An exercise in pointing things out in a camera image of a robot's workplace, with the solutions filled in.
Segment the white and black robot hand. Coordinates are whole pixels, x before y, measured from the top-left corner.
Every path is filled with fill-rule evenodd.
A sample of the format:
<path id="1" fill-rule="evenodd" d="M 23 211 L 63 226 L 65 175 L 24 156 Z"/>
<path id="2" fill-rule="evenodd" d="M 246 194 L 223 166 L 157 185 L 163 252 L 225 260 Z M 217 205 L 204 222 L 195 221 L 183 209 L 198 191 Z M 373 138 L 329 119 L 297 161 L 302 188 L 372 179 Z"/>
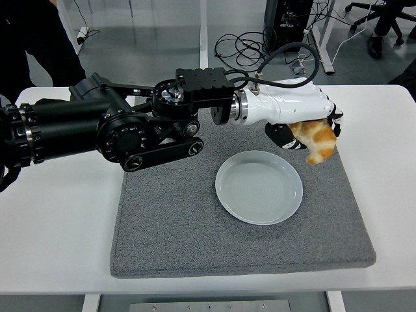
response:
<path id="1" fill-rule="evenodd" d="M 246 86 L 235 92 L 235 106 L 235 115 L 230 118 L 233 123 L 250 125 L 266 120 L 265 133 L 286 150 L 306 148 L 288 124 L 325 119 L 335 136 L 341 133 L 343 112 L 311 81 L 297 88 L 261 84 L 258 95 Z"/>

